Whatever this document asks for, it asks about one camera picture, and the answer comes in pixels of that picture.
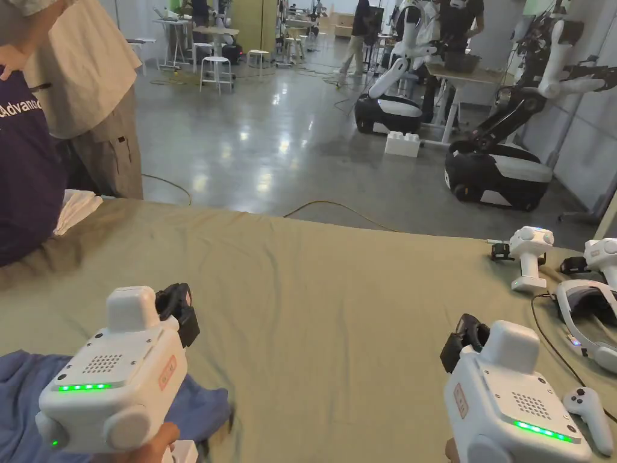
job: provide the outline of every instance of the blue cloth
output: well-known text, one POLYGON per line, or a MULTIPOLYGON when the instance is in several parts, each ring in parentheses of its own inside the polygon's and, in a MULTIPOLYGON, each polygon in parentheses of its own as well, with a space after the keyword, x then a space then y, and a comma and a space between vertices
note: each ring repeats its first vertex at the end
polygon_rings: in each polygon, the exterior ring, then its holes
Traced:
MULTIPOLYGON (((0 357, 0 461, 12 463, 85 463, 88 455, 53 452, 43 445, 35 424, 38 399, 68 356, 24 351, 0 357)), ((165 421, 180 428, 181 440, 203 442, 230 417, 227 391, 209 391, 187 376, 165 421)))

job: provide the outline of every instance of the purple t-shirt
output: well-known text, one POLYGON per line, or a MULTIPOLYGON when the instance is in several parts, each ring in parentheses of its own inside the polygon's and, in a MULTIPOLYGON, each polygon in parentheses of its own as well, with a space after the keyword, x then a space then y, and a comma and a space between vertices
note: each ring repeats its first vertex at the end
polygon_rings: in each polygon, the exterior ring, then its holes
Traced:
POLYGON ((0 267, 52 235, 66 182, 41 104, 14 72, 0 80, 0 267))

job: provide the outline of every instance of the white block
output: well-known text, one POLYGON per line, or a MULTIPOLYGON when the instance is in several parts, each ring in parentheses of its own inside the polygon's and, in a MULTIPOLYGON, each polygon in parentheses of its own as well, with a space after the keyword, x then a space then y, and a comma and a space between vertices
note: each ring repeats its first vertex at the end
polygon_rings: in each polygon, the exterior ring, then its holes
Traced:
POLYGON ((386 154, 399 156, 418 157, 420 149, 420 137, 417 133, 390 132, 386 140, 386 154))

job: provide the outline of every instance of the red label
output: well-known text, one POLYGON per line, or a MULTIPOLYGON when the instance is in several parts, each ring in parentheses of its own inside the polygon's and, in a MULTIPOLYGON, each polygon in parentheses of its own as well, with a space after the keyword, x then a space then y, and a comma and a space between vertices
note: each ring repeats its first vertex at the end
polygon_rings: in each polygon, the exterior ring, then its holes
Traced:
POLYGON ((457 403, 458 412, 464 420, 467 416, 467 412, 469 412, 469 405, 467 405, 467 399, 465 399, 465 393, 460 383, 454 388, 454 400, 457 403))
POLYGON ((163 372, 159 376, 159 387, 161 391, 167 387, 167 383, 169 383, 169 380, 172 379, 172 376, 176 371, 177 367, 178 361, 176 360, 176 356, 172 356, 172 358, 170 358, 167 362, 167 365, 165 365, 165 368, 163 368, 163 372))

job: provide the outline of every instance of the person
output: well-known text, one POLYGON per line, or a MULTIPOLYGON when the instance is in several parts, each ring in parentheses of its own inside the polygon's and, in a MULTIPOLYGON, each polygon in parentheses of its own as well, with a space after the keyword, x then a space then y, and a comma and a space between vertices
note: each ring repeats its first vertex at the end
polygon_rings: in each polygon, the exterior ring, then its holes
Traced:
POLYGON ((0 0, 0 65, 2 80, 23 70, 31 88, 44 86, 37 97, 69 188, 143 198, 133 91, 141 63, 98 0, 0 0))
POLYGON ((355 74, 362 75, 364 73, 364 63, 362 59, 362 46, 364 39, 368 34, 368 29, 371 23, 371 7, 368 4, 368 0, 360 0, 358 6, 355 9, 354 24, 351 31, 351 39, 349 40, 349 47, 347 48, 347 54, 345 61, 339 69, 339 73, 347 75, 351 60, 355 56, 355 74))
POLYGON ((52 236, 66 181, 41 104, 13 72, 0 80, 0 267, 52 236))
MULTIPOLYGON (((167 448, 173 450, 173 443, 180 439, 180 430, 173 423, 163 423, 159 432, 143 447, 128 453, 113 456, 113 463, 161 463, 167 448)), ((103 456, 95 457, 93 463, 105 460, 103 456)))
MULTIPOLYGON (((441 28, 442 41, 446 42, 447 51, 465 53, 470 38, 484 30, 484 0, 437 0, 439 16, 437 20, 441 28)), ((430 123, 434 115, 435 94, 439 88, 436 77, 429 75, 426 80, 426 91, 422 103, 424 121, 430 123)), ((450 113, 455 90, 450 89, 445 105, 445 114, 450 113)), ((454 120, 458 127, 458 115, 454 120)))

